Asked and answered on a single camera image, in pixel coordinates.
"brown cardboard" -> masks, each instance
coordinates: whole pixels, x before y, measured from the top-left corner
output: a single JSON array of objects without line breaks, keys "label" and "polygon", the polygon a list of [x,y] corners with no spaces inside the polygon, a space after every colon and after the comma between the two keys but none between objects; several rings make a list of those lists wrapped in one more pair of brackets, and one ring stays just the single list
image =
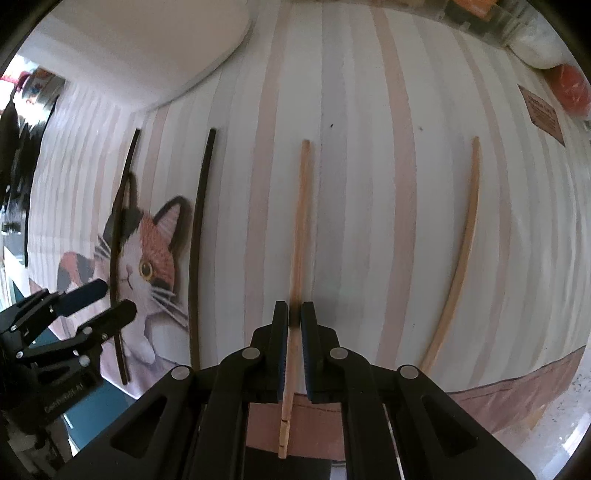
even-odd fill
[{"label": "brown cardboard", "polygon": [[531,122],[544,132],[552,135],[562,146],[565,146],[556,110],[543,98],[531,93],[521,85],[518,86],[527,105],[527,111],[530,113]]}]

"metal screw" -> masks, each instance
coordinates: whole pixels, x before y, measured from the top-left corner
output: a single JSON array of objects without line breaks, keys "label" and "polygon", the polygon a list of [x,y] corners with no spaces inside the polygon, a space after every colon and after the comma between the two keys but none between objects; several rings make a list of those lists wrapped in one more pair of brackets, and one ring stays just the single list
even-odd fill
[{"label": "metal screw", "polygon": [[82,355],[79,359],[78,359],[78,363],[83,366],[83,367],[88,367],[90,365],[90,358],[88,358],[87,355]]},{"label": "metal screw", "polygon": [[170,375],[175,380],[184,380],[189,376],[189,373],[191,373],[191,371],[187,367],[177,367],[173,369]]},{"label": "metal screw", "polygon": [[343,360],[347,358],[347,355],[349,355],[349,352],[341,346],[337,346],[330,350],[330,356],[335,360]]},{"label": "metal screw", "polygon": [[261,351],[254,346],[249,346],[242,351],[242,356],[247,360],[254,360],[255,358],[258,358],[260,354]]},{"label": "metal screw", "polygon": [[418,377],[418,370],[412,365],[404,365],[400,367],[400,375],[409,380],[414,380]]}]

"cat ear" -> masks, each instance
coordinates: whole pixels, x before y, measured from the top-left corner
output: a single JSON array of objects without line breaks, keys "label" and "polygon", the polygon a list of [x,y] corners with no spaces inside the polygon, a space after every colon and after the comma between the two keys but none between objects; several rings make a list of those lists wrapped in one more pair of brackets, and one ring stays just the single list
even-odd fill
[{"label": "cat ear", "polygon": [[160,232],[160,235],[170,246],[174,233],[177,230],[178,217],[181,213],[181,204],[179,202],[168,202],[154,216],[154,223]]}]

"light wooden stick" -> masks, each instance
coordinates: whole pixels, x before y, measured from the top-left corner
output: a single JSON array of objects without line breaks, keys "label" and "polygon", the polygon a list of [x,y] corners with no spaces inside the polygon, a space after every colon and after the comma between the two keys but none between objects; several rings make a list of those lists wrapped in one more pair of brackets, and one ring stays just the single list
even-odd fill
[{"label": "light wooden stick", "polygon": [[453,276],[452,286],[449,289],[447,301],[443,307],[443,312],[439,318],[437,329],[431,340],[431,345],[427,349],[427,353],[421,363],[421,370],[428,374],[437,356],[441,346],[447,337],[449,327],[452,324],[456,308],[462,293],[462,287],[466,278],[466,270],[468,267],[468,259],[472,244],[474,243],[474,233],[476,231],[476,214],[478,212],[478,192],[480,189],[480,162],[482,161],[482,149],[480,147],[480,139],[474,137],[472,142],[472,175],[470,178],[470,197],[468,200],[468,214],[466,217],[466,227],[464,231],[464,239],[460,249],[460,257],[457,261],[456,272]]},{"label": "light wooden stick", "polygon": [[301,143],[300,190],[295,208],[294,249],[291,256],[290,278],[290,320],[287,333],[287,357],[285,359],[285,388],[281,405],[279,429],[279,458],[287,457],[290,439],[291,410],[296,391],[299,363],[301,359],[300,306],[305,278],[304,260],[308,240],[308,210],[310,190],[310,141]]}]

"curved wooden stick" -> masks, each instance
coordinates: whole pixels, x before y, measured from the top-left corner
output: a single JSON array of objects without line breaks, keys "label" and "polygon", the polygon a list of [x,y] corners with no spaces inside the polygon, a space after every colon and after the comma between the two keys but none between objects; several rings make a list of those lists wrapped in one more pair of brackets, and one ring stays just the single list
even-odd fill
[{"label": "curved wooden stick", "polygon": [[457,260],[456,272],[454,273],[452,286],[449,289],[449,295],[447,301],[443,307],[443,312],[439,318],[437,329],[431,340],[431,344],[425,353],[425,357],[421,363],[420,369],[428,374],[437,356],[441,346],[447,337],[449,327],[452,324],[452,320],[456,314],[456,308],[460,295],[462,293],[462,287],[466,278],[466,271],[468,267],[468,259],[470,257],[470,251],[472,250],[472,244],[474,243],[474,234],[476,232],[476,214],[478,212],[478,193],[480,190],[480,162],[482,159],[482,149],[480,147],[480,139],[474,137],[472,141],[472,175],[470,177],[470,197],[468,200],[468,213],[466,218],[466,227],[464,230],[464,239],[462,241],[462,247],[460,249],[460,257]]},{"label": "curved wooden stick", "polygon": [[189,355],[191,367],[197,371],[200,369],[199,358],[199,254],[201,251],[201,230],[203,227],[203,211],[205,209],[205,195],[209,169],[213,157],[213,145],[216,140],[215,128],[209,129],[199,183],[197,185],[197,197],[193,210],[193,226],[191,227],[191,246],[189,248]]},{"label": "curved wooden stick", "polygon": [[[123,201],[125,198],[126,185],[129,181],[129,169],[131,168],[131,161],[134,159],[135,147],[139,140],[139,134],[141,130],[135,129],[134,136],[131,139],[131,145],[127,152],[127,158],[123,166],[123,173],[121,174],[121,182],[117,193],[115,194],[115,200],[113,201],[112,215],[113,215],[113,236],[111,240],[111,258],[109,260],[109,300],[111,306],[114,306],[118,301],[118,285],[119,278],[118,265],[119,265],[119,253],[121,251],[121,232],[123,230],[122,225],[122,211]],[[127,361],[123,353],[123,340],[121,339],[121,330],[119,330],[114,336],[115,341],[115,356],[117,357],[117,366],[119,367],[119,375],[121,376],[121,383],[127,385],[130,382],[129,369],[127,367]]]}]

